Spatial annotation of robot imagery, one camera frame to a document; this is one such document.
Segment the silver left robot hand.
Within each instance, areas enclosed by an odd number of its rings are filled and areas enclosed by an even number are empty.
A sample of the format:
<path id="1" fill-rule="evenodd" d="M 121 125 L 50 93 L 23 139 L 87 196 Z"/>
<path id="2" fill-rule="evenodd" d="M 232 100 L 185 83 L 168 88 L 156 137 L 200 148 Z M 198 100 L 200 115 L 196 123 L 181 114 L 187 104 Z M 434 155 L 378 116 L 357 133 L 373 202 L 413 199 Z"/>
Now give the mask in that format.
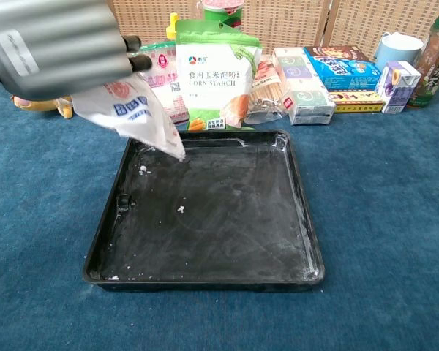
<path id="1" fill-rule="evenodd" d="M 0 84 L 42 101 L 151 68 L 141 40 L 123 36 L 109 1 L 0 1 Z"/>

